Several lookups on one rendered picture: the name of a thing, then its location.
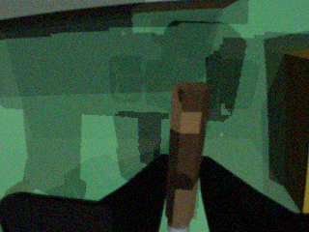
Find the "awl with wooden handle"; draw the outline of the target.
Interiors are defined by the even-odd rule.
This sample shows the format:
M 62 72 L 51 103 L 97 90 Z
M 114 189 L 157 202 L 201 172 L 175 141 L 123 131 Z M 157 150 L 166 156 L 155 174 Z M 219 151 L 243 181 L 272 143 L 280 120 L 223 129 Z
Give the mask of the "awl with wooden handle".
M 194 218 L 211 87 L 172 85 L 166 211 L 169 232 L 188 232 Z

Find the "grey rectangular panel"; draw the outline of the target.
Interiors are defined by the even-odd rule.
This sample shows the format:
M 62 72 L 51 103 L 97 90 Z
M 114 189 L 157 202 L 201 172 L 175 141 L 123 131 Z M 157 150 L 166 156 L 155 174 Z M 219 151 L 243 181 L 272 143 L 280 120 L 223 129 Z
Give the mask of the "grey rectangular panel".
M 238 0 L 0 0 L 0 29 L 48 21 L 160 11 L 223 9 Z

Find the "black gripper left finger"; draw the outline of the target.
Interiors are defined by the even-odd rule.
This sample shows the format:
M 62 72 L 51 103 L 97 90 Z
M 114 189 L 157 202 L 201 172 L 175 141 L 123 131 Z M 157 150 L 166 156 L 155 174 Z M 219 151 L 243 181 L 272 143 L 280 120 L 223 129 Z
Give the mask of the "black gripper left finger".
M 161 154 L 101 200 L 14 192 L 0 200 L 3 232 L 159 232 L 168 158 Z

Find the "yellow rectangular block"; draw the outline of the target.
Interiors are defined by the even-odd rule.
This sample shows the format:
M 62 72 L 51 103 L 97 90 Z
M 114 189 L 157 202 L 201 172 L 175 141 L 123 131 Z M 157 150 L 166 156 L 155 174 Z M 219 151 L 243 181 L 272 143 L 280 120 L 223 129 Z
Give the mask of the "yellow rectangular block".
M 309 214 L 309 49 L 285 54 L 284 187 Z

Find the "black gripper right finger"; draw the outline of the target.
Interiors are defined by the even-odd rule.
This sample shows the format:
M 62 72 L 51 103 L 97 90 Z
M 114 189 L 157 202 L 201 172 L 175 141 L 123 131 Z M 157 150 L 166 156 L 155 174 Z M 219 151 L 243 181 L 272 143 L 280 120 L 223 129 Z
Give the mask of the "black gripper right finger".
M 209 232 L 309 232 L 309 214 L 280 205 L 209 156 L 199 178 Z

